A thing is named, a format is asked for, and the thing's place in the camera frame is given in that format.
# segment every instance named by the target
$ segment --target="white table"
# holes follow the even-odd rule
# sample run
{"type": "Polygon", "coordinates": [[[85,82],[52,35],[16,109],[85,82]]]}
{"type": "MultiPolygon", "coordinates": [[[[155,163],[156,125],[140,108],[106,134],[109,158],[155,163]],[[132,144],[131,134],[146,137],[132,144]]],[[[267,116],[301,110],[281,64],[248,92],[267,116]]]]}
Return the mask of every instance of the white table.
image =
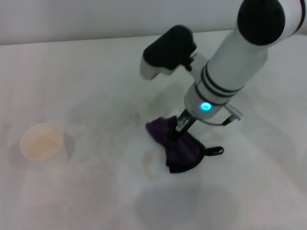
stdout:
{"type": "MultiPolygon", "coordinates": [[[[227,33],[195,34],[197,51],[210,58],[227,33]]],[[[241,122],[191,128],[225,153],[177,175],[144,125],[180,114],[192,77],[139,76],[156,38],[0,47],[0,230],[307,229],[307,37],[270,49],[232,100],[241,122]],[[19,151],[40,122],[65,131],[53,173],[19,151]]]]}

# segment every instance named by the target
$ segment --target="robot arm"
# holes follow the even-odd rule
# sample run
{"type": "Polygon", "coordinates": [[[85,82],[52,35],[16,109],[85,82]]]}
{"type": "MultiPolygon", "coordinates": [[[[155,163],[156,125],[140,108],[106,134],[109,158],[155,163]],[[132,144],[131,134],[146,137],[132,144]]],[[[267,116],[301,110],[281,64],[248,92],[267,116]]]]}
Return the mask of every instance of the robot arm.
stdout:
{"type": "Polygon", "coordinates": [[[235,29],[208,62],[200,54],[191,56],[196,49],[191,32],[175,26],[144,51],[141,75],[151,80],[183,65],[194,78],[178,131],[186,131],[196,119],[213,117],[223,107],[232,114],[228,122],[240,119],[229,101],[265,64],[267,49],[300,29],[305,14],[304,0],[244,0],[235,29]]]}

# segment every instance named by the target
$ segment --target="black stripe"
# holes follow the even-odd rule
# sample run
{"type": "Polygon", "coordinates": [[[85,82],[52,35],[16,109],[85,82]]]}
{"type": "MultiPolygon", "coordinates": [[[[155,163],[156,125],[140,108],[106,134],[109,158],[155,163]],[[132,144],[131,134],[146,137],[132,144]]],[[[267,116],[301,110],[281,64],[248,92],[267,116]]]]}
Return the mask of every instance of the black stripe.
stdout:
{"type": "Polygon", "coordinates": [[[305,0],[300,0],[301,2],[301,6],[302,6],[302,17],[301,17],[301,21],[299,22],[299,25],[296,29],[296,31],[294,33],[296,33],[302,26],[304,19],[305,19],[305,15],[306,15],[306,5],[305,5],[305,0]]]}
{"type": "Polygon", "coordinates": [[[204,101],[204,102],[209,102],[211,105],[215,105],[215,106],[223,106],[223,105],[226,105],[228,102],[225,102],[225,103],[222,103],[222,104],[217,104],[217,103],[214,103],[214,102],[211,102],[209,101],[208,99],[206,99],[199,91],[198,91],[198,88],[197,88],[197,85],[195,84],[195,91],[197,93],[197,95],[204,101]]]}
{"type": "Polygon", "coordinates": [[[211,92],[211,93],[213,93],[213,94],[215,94],[216,96],[219,96],[219,97],[233,97],[233,96],[235,96],[236,95],[236,93],[233,93],[233,94],[221,94],[221,93],[219,93],[219,92],[217,92],[217,91],[215,91],[213,88],[211,88],[210,87],[210,85],[208,85],[207,84],[207,82],[206,82],[206,80],[205,80],[205,77],[204,77],[204,68],[205,68],[205,66],[202,68],[202,70],[201,70],[201,80],[202,80],[202,82],[204,83],[204,85],[206,86],[206,88],[211,92]]]}
{"type": "Polygon", "coordinates": [[[218,86],[210,77],[209,73],[208,73],[208,64],[206,65],[206,77],[208,79],[208,81],[210,82],[211,85],[213,85],[215,88],[217,88],[218,90],[220,91],[223,91],[223,92],[238,92],[239,90],[241,90],[244,86],[242,86],[240,89],[237,89],[237,90],[227,90],[227,89],[224,89],[222,88],[221,86],[218,86]]]}

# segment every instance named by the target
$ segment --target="purple cloth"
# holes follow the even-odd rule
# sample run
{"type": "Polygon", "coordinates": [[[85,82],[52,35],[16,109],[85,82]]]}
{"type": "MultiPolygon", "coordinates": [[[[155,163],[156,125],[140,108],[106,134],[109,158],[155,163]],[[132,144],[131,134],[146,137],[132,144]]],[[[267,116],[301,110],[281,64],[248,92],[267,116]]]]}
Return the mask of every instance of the purple cloth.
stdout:
{"type": "Polygon", "coordinates": [[[205,147],[189,133],[185,133],[173,142],[167,135],[177,126],[177,118],[162,118],[146,124],[146,129],[156,142],[165,148],[166,164],[189,164],[203,155],[205,147]]]}

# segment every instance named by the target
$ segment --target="black joint cap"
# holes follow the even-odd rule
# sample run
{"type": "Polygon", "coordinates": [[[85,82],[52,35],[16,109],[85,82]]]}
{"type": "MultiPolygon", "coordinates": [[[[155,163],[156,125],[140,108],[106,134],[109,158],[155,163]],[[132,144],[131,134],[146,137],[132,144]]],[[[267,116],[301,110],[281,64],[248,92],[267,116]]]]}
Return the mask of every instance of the black joint cap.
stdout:
{"type": "Polygon", "coordinates": [[[195,49],[192,32],[182,25],[175,25],[148,46],[143,57],[152,66],[174,70],[186,63],[195,49]]]}
{"type": "Polygon", "coordinates": [[[244,0],[237,23],[247,41],[265,46],[275,42],[283,33],[285,15],[278,0],[244,0]]]}

